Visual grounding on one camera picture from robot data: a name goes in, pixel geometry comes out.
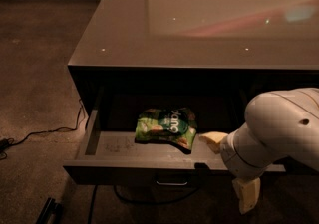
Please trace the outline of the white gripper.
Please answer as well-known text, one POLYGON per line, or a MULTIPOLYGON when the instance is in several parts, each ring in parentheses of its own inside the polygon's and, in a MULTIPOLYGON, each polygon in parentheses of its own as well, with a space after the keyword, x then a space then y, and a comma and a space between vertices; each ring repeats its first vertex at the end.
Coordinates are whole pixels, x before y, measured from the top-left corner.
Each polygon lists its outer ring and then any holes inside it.
POLYGON ((263 169, 254 167, 244 161, 235 149, 235 133, 212 131, 201 134, 199 138, 215 154, 220 154, 227 169, 237 178, 232 185, 239 200, 239 212, 246 214, 257 205, 260 195, 260 177, 263 169))

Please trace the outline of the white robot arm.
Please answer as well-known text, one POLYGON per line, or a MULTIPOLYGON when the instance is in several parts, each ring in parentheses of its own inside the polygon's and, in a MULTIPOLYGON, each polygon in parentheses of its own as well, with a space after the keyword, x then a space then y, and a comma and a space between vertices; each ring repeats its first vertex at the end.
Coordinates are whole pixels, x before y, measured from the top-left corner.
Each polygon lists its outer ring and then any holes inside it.
POLYGON ((319 89, 262 93, 248 103, 244 119, 232 133, 199 137, 235 176, 232 185, 242 214, 256 206, 260 176, 275 161, 291 157, 319 170, 319 89))

